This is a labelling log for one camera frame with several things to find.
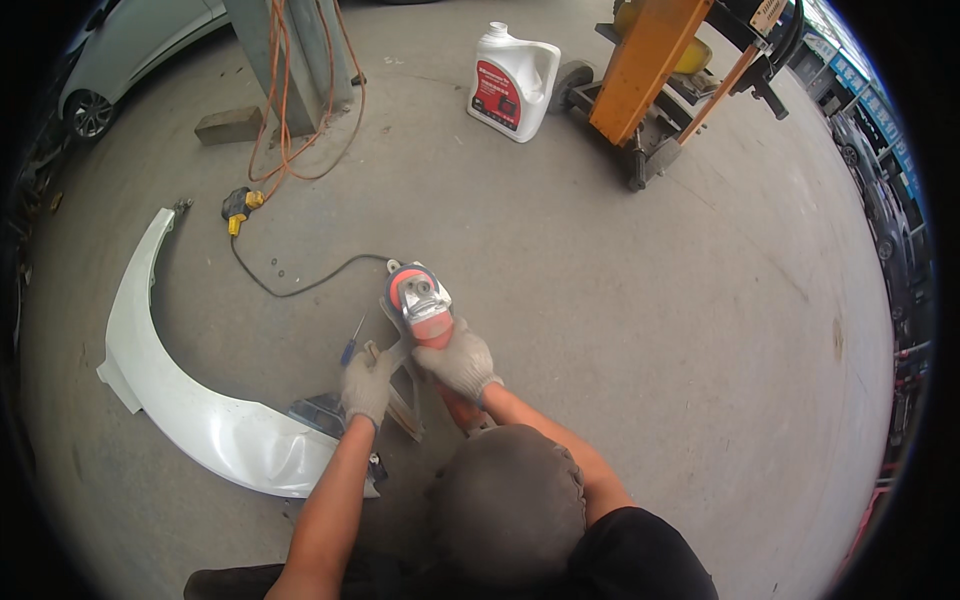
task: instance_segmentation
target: white plastic jug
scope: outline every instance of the white plastic jug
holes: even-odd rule
[[[517,39],[494,21],[477,42],[467,112],[514,141],[529,140],[543,121],[559,65],[560,48]]]

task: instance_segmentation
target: car wheel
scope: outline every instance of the car wheel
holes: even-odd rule
[[[857,163],[860,162],[860,155],[856,153],[856,148],[850,144],[840,149],[840,156],[843,157],[843,161],[850,167],[855,167]]]
[[[63,123],[75,140],[93,144],[107,133],[116,120],[117,108],[97,92],[76,92],[63,109]]]
[[[889,239],[882,239],[876,244],[876,255],[880,260],[890,260],[894,255],[894,243]]]

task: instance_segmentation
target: black power cord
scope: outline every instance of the black power cord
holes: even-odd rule
[[[233,257],[237,259],[237,262],[240,263],[240,266],[243,267],[243,270],[247,272],[247,275],[250,276],[250,279],[253,279],[253,281],[255,281],[257,285],[259,285],[261,288],[263,288],[263,290],[264,290],[267,294],[270,294],[270,295],[273,296],[274,298],[290,298],[291,296],[296,296],[297,294],[302,294],[303,292],[312,290],[313,288],[317,287],[318,285],[323,285],[324,283],[327,283],[327,282],[330,281],[332,278],[334,278],[334,277],[335,277],[337,274],[339,274],[341,271],[343,271],[346,267],[348,267],[348,266],[350,265],[350,263],[352,263],[352,262],[355,261],[355,260],[360,260],[361,258],[374,258],[374,259],[376,259],[376,260],[382,260],[382,261],[384,261],[384,262],[390,260],[390,258],[389,258],[388,256],[381,256],[380,254],[366,254],[366,253],[365,253],[365,254],[356,254],[355,256],[351,256],[350,258],[348,258],[348,259],[347,259],[347,262],[345,262],[344,264],[342,264],[342,265],[340,265],[339,267],[337,267],[336,269],[334,269],[334,270],[333,270],[333,273],[331,273],[331,274],[329,274],[329,275],[327,275],[327,276],[321,277],[320,279],[314,281],[313,283],[310,283],[310,284],[307,284],[307,285],[301,287],[299,290],[294,290],[293,292],[287,292],[286,294],[278,294],[278,293],[275,292],[274,290],[272,290],[272,289],[270,289],[269,287],[267,287],[267,284],[265,284],[263,281],[260,280],[259,277],[257,277],[256,275],[253,274],[253,271],[250,270],[250,267],[247,266],[247,263],[245,263],[245,262],[243,261],[243,258],[240,257],[240,254],[237,253],[236,241],[237,241],[236,236],[235,236],[235,235],[231,235],[231,236],[230,236],[230,249],[233,251]]]

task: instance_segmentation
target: angle grinder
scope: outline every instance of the angle grinder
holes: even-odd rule
[[[444,349],[450,343],[453,336],[450,304],[441,295],[437,278],[421,265],[409,264],[395,270],[387,278],[384,301],[407,325],[418,346]],[[477,429],[488,420],[487,413],[481,411],[475,401],[440,381],[434,385],[446,410],[463,431]]]

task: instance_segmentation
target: car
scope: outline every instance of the car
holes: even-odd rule
[[[914,305],[910,282],[917,268],[910,226],[907,225],[900,199],[884,180],[875,180],[865,186],[863,203],[886,282],[890,317],[898,334],[908,336]]]
[[[107,0],[86,23],[58,115],[76,141],[97,142],[117,103],[180,49],[229,23],[222,0]]]
[[[844,163],[856,174],[861,188],[884,179],[883,167],[876,159],[870,140],[857,126],[856,121],[843,112],[837,112],[830,117],[829,126],[833,143],[840,149]]]

